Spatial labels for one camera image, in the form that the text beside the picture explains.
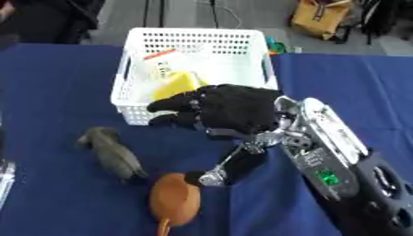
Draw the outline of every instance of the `person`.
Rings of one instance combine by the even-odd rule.
[[[78,43],[97,27],[104,0],[0,0],[0,35],[22,42]]]
[[[16,8],[9,0],[0,1],[0,23],[8,19],[15,11]]]

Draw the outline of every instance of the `yellow object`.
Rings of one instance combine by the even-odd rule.
[[[321,5],[316,0],[300,0],[291,24],[293,28],[309,32],[326,41],[336,34],[338,25],[351,7],[351,0],[338,0],[327,5]]]
[[[195,74],[187,71],[171,71],[166,79],[166,85],[158,88],[153,93],[154,100],[164,100],[173,95],[193,91],[206,86],[207,83]]]

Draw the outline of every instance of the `cable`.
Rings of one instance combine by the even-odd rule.
[[[199,0],[194,0],[194,2],[195,3],[198,3],[198,4],[204,4],[204,5],[211,5],[211,3],[209,2],[209,1],[199,1]],[[221,8],[221,9],[224,9],[224,10],[226,10],[226,11],[228,11],[228,12],[230,12],[231,14],[232,14],[232,16],[238,21],[238,25],[237,25],[237,27],[235,28],[236,30],[237,29],[240,29],[241,27],[242,27],[242,20],[237,16],[237,14],[235,14],[235,12],[233,11],[233,9],[231,9],[231,8],[229,8],[229,7],[226,7],[226,6],[215,6],[214,8]]]
[[[165,0],[160,0],[159,27],[163,28],[165,23]]]
[[[144,24],[143,27],[145,28],[148,23],[148,11],[149,11],[149,0],[145,1],[145,11],[144,11]]]
[[[217,8],[216,8],[216,5],[215,5],[215,0],[210,0],[209,4],[211,4],[212,15],[214,16],[215,28],[219,29]]]

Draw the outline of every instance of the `green object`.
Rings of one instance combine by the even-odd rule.
[[[286,45],[282,42],[277,42],[274,37],[266,37],[265,40],[269,52],[277,54],[287,53]]]
[[[316,172],[318,178],[328,186],[336,185],[340,183],[340,180],[336,177],[336,175],[330,170],[324,171],[317,171]]]

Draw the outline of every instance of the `yellow sponge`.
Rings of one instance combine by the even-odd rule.
[[[193,73],[187,71],[171,71],[168,74],[166,85],[158,88],[153,93],[154,100],[163,100],[173,95],[193,91],[200,87],[206,86],[207,83],[197,78]]]

